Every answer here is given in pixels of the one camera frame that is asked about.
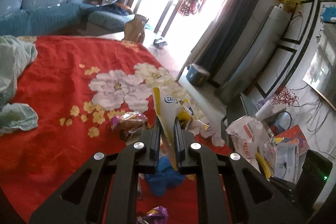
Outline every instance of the red bedspread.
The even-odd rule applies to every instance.
[[[0,186],[18,214],[28,222],[32,212],[94,153],[118,153],[125,147],[110,132],[109,112],[93,122],[84,110],[95,91],[88,87],[98,71],[123,70],[134,74],[137,63],[160,63],[141,45],[85,37],[38,37],[36,60],[18,80],[12,102],[29,104],[38,114],[38,128],[16,131],[0,138]],[[145,115],[154,123],[152,97]],[[123,103],[120,109],[129,111]],[[101,124],[97,119],[105,119]],[[227,148],[216,148],[227,153]],[[137,211],[155,206],[168,209],[168,223],[197,223],[196,182],[185,179],[163,197],[155,197],[142,181],[144,201]]]

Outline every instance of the tv screen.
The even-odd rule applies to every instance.
[[[303,80],[336,110],[336,24],[325,24],[318,49]]]

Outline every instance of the purple wrapper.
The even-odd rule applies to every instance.
[[[167,209],[158,206],[150,210],[145,217],[138,218],[136,224],[167,224],[168,213]]]

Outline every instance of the crumpled fabric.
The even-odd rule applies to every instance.
[[[151,192],[156,196],[162,196],[166,192],[166,188],[174,188],[179,186],[185,175],[181,175],[171,166],[168,156],[159,159],[157,173],[154,175],[144,174],[145,180],[149,183]]]
[[[0,37],[0,133],[37,127],[38,116],[27,104],[7,104],[17,91],[17,78],[37,57],[33,43],[11,35]]]

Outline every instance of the sofa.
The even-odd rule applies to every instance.
[[[79,25],[94,0],[0,0],[0,35],[49,35]]]

